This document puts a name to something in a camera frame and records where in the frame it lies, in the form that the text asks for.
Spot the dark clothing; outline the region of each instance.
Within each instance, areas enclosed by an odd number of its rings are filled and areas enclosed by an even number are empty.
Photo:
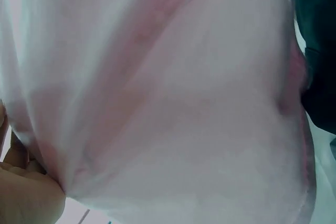
[[[309,78],[302,104],[313,123],[336,134],[336,0],[295,0]]]

